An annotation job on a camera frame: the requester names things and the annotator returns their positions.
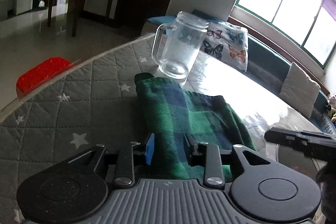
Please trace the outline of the green blue plaid shirt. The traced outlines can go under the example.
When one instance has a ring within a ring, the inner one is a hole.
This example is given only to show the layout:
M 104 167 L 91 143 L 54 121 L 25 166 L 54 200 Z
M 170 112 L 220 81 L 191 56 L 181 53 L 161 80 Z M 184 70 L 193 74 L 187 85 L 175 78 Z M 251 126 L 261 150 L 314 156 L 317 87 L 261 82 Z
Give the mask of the green blue plaid shirt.
M 151 178 L 203 179 L 204 168 L 187 163 L 185 134 L 221 149 L 235 144 L 254 149 L 246 126 L 222 96 L 188 91 L 175 81 L 150 73 L 135 75 L 134 82 L 146 127 L 154 134 Z

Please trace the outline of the round black induction cooktop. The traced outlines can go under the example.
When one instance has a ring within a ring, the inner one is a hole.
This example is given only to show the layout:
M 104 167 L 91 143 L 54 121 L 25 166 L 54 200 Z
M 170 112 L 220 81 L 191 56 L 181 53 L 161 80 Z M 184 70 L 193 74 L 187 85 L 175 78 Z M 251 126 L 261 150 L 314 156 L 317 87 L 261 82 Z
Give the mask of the round black induction cooktop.
M 316 181 L 317 173 L 325 165 L 325 161 L 306 157 L 302 152 L 295 151 L 290 147 L 276 145 L 276 161 L 293 170 L 298 171 Z

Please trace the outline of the plush toy on sofa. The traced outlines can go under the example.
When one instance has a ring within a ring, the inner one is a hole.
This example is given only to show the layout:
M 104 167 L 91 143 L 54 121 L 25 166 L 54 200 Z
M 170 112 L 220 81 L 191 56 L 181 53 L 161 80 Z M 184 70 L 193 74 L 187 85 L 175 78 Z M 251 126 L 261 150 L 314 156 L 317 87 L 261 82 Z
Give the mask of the plush toy on sofa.
M 335 125 L 336 123 L 336 95 L 333 94 L 329 97 L 327 103 L 327 115 L 331 119 L 331 123 Z

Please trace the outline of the beige plain pillow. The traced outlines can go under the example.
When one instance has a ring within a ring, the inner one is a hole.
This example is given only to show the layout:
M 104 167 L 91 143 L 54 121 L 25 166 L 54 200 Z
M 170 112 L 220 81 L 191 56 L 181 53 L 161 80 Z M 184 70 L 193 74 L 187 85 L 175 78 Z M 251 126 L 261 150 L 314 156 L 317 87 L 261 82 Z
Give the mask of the beige plain pillow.
M 291 63 L 279 97 L 306 118 L 310 118 L 321 87 L 296 63 Z

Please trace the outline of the grey quilted star table cover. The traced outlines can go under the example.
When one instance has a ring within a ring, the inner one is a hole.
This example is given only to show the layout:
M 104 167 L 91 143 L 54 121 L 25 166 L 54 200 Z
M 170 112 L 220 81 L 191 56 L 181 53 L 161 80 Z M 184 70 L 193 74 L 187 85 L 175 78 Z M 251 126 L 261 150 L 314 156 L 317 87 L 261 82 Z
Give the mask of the grey quilted star table cover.
M 93 57 L 1 112 L 1 223 L 22 220 L 15 197 L 25 178 L 95 144 L 116 150 L 140 138 L 134 76 L 159 75 L 153 39 L 145 35 Z M 260 152 L 270 151 L 263 136 L 273 126 L 317 130 L 273 93 L 203 52 L 185 88 L 223 96 Z

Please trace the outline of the blue sofa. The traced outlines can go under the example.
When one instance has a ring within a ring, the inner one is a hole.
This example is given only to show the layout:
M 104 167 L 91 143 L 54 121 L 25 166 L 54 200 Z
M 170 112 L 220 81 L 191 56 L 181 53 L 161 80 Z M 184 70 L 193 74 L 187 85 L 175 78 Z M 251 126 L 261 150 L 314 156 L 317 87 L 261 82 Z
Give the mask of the blue sofa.
M 252 28 L 248 28 L 248 67 L 244 74 L 278 96 L 294 59 L 283 50 L 278 52 L 274 46 L 273 42 Z M 322 132 L 334 134 L 335 125 L 327 113 L 331 109 L 327 90 L 323 84 L 319 86 L 321 91 L 309 120 Z

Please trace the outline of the clear glass mug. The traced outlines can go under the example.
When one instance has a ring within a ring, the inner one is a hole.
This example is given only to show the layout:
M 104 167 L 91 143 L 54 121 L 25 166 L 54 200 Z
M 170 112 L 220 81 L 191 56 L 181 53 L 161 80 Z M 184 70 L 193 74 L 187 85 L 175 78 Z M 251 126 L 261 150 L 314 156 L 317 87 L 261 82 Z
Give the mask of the clear glass mug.
M 187 79 L 209 24 L 206 19 L 180 11 L 172 23 L 157 28 L 151 58 L 161 73 L 176 80 Z

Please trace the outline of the butterfly print pillow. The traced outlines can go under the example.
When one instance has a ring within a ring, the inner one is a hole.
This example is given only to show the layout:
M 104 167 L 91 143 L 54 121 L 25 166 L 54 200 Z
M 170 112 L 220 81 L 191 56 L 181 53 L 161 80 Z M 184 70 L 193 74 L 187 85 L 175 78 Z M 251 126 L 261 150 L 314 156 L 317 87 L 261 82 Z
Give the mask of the butterfly print pillow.
M 248 68 L 248 30 L 228 22 L 211 21 L 201 51 L 246 72 Z

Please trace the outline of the red plastic stool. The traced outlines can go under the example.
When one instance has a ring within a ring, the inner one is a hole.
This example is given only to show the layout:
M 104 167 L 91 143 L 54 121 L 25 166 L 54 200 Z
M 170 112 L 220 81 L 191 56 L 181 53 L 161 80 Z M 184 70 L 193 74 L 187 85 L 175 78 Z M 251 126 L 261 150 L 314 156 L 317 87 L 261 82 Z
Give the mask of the red plastic stool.
M 72 63 L 62 57 L 51 57 L 43 61 L 39 65 L 19 76 L 16 83 L 17 97 L 23 98 L 42 84 L 46 83 L 50 79 L 53 79 L 71 67 Z

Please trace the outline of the green framed window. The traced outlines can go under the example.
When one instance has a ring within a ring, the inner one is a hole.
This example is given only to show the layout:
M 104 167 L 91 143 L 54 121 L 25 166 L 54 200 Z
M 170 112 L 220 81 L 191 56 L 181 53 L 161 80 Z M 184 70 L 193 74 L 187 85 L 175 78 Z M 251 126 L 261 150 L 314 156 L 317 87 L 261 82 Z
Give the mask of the green framed window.
M 335 0 L 237 0 L 325 68 L 335 51 Z

